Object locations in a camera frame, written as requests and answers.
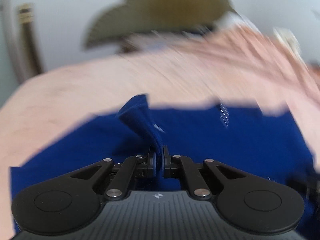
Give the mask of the cream fluffy blanket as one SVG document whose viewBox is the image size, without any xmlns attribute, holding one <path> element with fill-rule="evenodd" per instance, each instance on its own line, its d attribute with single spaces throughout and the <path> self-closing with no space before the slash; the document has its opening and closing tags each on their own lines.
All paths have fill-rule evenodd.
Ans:
<svg viewBox="0 0 320 240">
<path fill-rule="evenodd" d="M 301 56 L 300 44 L 290 29 L 274 27 L 273 34 L 279 42 L 287 46 L 287 48 L 296 56 L 297 59 L 304 62 Z"/>
</svg>

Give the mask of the gold tower fan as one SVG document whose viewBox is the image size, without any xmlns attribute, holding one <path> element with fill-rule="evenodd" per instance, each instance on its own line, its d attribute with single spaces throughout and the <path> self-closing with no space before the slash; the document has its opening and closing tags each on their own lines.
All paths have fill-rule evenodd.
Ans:
<svg viewBox="0 0 320 240">
<path fill-rule="evenodd" d="M 20 26 L 20 38 L 24 60 L 31 76 L 43 73 L 39 51 L 37 49 L 36 35 L 34 31 L 34 12 L 32 3 L 23 3 L 17 8 L 18 22 Z"/>
</svg>

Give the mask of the blue knit sweater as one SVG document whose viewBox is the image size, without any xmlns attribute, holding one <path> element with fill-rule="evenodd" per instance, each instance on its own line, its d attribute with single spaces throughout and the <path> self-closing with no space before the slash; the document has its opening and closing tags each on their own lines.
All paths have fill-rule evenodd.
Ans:
<svg viewBox="0 0 320 240">
<path fill-rule="evenodd" d="M 96 163 L 122 162 L 150 147 L 200 163 L 211 158 L 281 184 L 314 176 L 313 156 L 289 111 L 267 116 L 258 108 L 224 104 L 208 109 L 150 109 L 145 95 L 117 113 L 99 115 L 54 142 L 21 167 L 12 167 L 11 194 Z"/>
</svg>

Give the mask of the orange blanket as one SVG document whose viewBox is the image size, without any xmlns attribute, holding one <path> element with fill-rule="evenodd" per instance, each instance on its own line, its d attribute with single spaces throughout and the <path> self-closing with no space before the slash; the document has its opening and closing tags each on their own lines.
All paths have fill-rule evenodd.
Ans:
<svg viewBox="0 0 320 240">
<path fill-rule="evenodd" d="M 201 40 L 183 42 L 174 48 L 215 63 L 253 72 L 319 103 L 319 84 L 304 61 L 283 42 L 248 26 L 237 25 Z"/>
</svg>

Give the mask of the olive green padded headboard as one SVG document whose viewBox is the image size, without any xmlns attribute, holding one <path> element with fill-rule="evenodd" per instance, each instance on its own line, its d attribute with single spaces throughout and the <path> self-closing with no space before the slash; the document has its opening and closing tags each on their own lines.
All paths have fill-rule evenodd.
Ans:
<svg viewBox="0 0 320 240">
<path fill-rule="evenodd" d="M 84 47 L 91 49 L 132 34 L 198 32 L 233 12 L 231 0 L 125 0 L 103 10 L 86 31 Z"/>
</svg>

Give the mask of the pink bed sheet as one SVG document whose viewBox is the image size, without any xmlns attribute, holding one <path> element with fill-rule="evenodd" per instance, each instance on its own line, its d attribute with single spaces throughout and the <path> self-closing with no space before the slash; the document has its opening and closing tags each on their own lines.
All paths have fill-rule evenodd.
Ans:
<svg viewBox="0 0 320 240">
<path fill-rule="evenodd" d="M 14 235 L 9 168 L 22 165 L 85 119 L 119 109 L 137 94 L 148 94 L 152 106 L 257 103 L 271 114 L 287 106 L 319 168 L 319 103 L 253 72 L 174 46 L 61 67 L 18 87 L 1 108 L 1 239 Z"/>
</svg>

